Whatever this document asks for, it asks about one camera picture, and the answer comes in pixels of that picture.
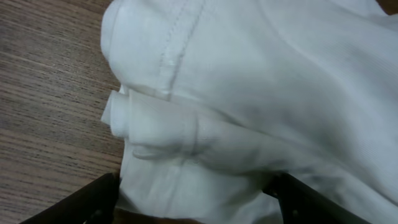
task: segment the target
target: seam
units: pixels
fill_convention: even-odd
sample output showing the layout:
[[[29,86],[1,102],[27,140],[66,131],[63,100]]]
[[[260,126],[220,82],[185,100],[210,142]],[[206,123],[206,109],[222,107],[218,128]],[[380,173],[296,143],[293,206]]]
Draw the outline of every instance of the seam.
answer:
[[[170,100],[171,97],[172,97],[174,83],[175,83],[175,81],[177,79],[177,76],[180,74],[180,68],[181,68],[181,64],[182,64],[182,61],[183,61],[184,56],[185,56],[185,50],[188,47],[188,43],[189,43],[189,40],[192,38],[193,32],[195,31],[196,27],[198,26],[198,23],[199,23],[199,20],[201,18],[201,15],[203,14],[203,10],[205,8],[205,5],[206,5],[206,0],[203,0],[202,4],[200,6],[200,10],[199,10],[199,13],[197,15],[197,18],[193,22],[192,28],[191,28],[191,30],[188,33],[187,39],[183,43],[181,54],[180,54],[180,56],[179,56],[179,58],[177,60],[176,68],[175,68],[172,80],[170,82],[170,95],[168,96],[168,100]]]
[[[159,82],[160,82],[159,79],[160,79],[162,70],[163,70],[163,68],[165,67],[165,65],[164,65],[165,54],[166,54],[166,51],[167,51],[168,47],[170,46],[170,43],[171,43],[171,40],[172,40],[172,36],[173,36],[173,34],[174,34],[174,32],[175,32],[175,28],[176,28],[178,22],[180,21],[182,12],[184,11],[185,6],[187,6],[187,2],[188,2],[188,0],[184,1],[184,4],[181,6],[181,8],[180,8],[180,10],[179,10],[179,12],[178,12],[177,17],[176,17],[175,20],[174,20],[174,23],[173,23],[172,27],[170,28],[170,30],[169,30],[168,33],[167,33],[166,43],[165,43],[164,49],[163,49],[163,51],[162,51],[162,55],[160,56],[159,72],[158,72],[158,76],[157,76],[157,79],[156,79],[156,85],[155,85],[156,88],[154,88],[154,94],[153,94],[153,96],[156,96],[156,95],[157,95],[157,90],[158,90],[159,87],[160,87],[160,86],[159,86]]]

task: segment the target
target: white garment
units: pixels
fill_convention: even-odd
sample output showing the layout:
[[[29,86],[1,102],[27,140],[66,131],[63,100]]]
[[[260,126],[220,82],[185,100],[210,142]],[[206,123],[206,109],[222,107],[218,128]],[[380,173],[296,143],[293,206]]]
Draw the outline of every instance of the white garment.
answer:
[[[122,88],[102,120],[125,139],[119,206],[280,223],[261,187],[286,170],[395,223],[398,18],[361,2],[113,1],[101,48]]]

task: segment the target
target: wood grain surface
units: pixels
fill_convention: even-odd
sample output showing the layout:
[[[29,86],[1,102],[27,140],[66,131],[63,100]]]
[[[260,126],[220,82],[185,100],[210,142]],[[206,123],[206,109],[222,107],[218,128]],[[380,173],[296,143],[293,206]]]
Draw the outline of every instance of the wood grain surface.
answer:
[[[396,0],[380,2],[398,11]],[[109,3],[0,1],[0,223],[19,223],[120,168],[123,142],[100,122],[119,88],[100,50]]]

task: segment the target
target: white fabric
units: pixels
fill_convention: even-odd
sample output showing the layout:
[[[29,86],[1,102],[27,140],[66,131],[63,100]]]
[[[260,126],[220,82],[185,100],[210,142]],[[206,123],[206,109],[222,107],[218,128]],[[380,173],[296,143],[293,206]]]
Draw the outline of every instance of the white fabric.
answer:
[[[125,139],[119,206],[280,223],[261,187],[284,170],[395,223],[398,19],[353,2],[113,1],[101,48],[122,88],[102,120]]]

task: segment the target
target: wooden table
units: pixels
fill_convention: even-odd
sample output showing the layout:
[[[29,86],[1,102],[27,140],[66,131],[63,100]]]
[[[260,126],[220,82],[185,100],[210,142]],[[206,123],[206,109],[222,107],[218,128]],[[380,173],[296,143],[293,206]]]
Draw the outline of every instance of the wooden table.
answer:
[[[100,122],[119,88],[100,49],[109,2],[0,2],[0,223],[120,168],[123,142]],[[382,2],[398,11],[397,1]]]

